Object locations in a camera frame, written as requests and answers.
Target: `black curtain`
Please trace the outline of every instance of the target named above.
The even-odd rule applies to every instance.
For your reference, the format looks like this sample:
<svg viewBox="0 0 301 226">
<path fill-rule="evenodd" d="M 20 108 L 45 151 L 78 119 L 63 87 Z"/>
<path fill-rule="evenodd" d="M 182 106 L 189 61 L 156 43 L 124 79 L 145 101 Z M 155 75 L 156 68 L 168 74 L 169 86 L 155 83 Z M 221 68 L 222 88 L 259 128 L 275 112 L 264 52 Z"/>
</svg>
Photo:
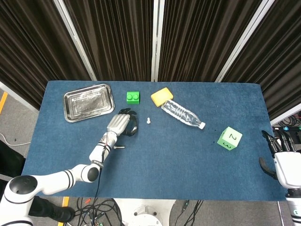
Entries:
<svg viewBox="0 0 301 226">
<path fill-rule="evenodd" d="M 0 41 L 0 81 L 38 109 L 49 80 L 90 80 L 52 0 L 1 0 Z"/>
<path fill-rule="evenodd" d="M 65 0 L 99 80 L 151 80 L 153 0 Z"/>
<path fill-rule="evenodd" d="M 301 103 L 301 1 L 277 0 L 225 75 L 261 85 L 271 119 Z"/>
<path fill-rule="evenodd" d="M 166 0 L 159 81 L 215 81 L 261 0 Z"/>
</svg>

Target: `green cube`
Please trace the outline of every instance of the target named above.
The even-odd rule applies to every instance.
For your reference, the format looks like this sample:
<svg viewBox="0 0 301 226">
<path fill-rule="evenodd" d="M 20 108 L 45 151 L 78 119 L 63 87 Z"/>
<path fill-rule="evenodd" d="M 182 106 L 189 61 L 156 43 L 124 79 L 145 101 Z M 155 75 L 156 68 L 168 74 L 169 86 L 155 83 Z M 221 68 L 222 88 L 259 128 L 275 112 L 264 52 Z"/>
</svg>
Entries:
<svg viewBox="0 0 301 226">
<path fill-rule="evenodd" d="M 241 137 L 242 137 L 242 134 L 240 132 L 237 132 L 236 130 L 232 129 L 231 127 L 227 127 L 222 132 L 217 143 L 220 146 L 222 146 L 228 150 L 232 150 L 238 146 Z"/>
<path fill-rule="evenodd" d="M 128 105 L 138 105 L 140 103 L 140 93 L 139 91 L 129 91 L 127 92 L 127 104 Z"/>
</svg>

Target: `plastic water bottle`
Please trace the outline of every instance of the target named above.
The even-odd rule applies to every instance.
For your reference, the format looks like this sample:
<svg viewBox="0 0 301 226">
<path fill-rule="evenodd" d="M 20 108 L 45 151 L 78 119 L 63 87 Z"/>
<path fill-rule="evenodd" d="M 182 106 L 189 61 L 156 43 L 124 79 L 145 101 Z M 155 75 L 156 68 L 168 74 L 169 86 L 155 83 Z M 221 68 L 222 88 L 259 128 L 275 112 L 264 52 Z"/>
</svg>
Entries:
<svg viewBox="0 0 301 226">
<path fill-rule="evenodd" d="M 177 104 L 175 101 L 167 100 L 161 106 L 161 108 L 171 116 L 185 123 L 186 125 L 196 126 L 200 129 L 203 129 L 205 126 L 205 123 L 202 122 L 194 113 Z"/>
</svg>

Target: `metal tray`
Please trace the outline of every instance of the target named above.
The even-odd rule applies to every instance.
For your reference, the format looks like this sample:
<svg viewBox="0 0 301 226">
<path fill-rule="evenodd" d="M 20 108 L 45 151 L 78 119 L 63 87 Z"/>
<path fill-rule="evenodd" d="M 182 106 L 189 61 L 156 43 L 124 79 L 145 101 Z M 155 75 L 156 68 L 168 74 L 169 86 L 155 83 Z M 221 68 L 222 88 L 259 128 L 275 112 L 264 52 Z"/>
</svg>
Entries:
<svg viewBox="0 0 301 226">
<path fill-rule="evenodd" d="M 68 92 L 63 100 L 65 119 L 68 122 L 108 114 L 115 108 L 111 88 L 106 84 Z"/>
</svg>

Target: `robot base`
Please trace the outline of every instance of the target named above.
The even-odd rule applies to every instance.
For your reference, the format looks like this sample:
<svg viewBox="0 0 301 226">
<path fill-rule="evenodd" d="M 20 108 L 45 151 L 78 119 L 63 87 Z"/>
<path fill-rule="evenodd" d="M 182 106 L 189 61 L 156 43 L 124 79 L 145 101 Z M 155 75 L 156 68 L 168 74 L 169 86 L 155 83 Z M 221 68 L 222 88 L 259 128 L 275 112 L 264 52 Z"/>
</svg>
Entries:
<svg viewBox="0 0 301 226">
<path fill-rule="evenodd" d="M 114 199 L 126 226 L 169 226 L 169 216 L 175 200 Z"/>
</svg>

